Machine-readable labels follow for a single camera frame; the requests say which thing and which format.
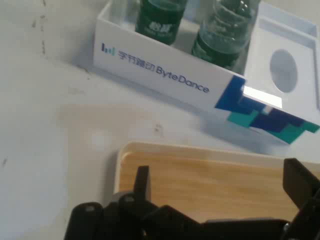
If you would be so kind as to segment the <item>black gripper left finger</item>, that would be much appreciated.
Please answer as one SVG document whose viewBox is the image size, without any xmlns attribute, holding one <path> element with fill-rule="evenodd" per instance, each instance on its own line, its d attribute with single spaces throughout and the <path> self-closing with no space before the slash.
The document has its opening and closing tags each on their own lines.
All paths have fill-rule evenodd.
<svg viewBox="0 0 320 240">
<path fill-rule="evenodd" d="M 132 191 L 102 206 L 86 202 L 71 212 L 66 240 L 198 240 L 201 224 L 176 209 L 151 202 L 150 169 L 137 169 Z"/>
</svg>

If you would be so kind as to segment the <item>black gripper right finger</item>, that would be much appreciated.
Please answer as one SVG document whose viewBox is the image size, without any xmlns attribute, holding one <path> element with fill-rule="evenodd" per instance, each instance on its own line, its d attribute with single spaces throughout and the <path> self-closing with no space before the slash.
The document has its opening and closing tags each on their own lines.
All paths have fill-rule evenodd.
<svg viewBox="0 0 320 240">
<path fill-rule="evenodd" d="M 298 208 L 285 228 L 283 240 L 320 238 L 320 180 L 296 158 L 283 163 L 283 189 Z"/>
</svg>

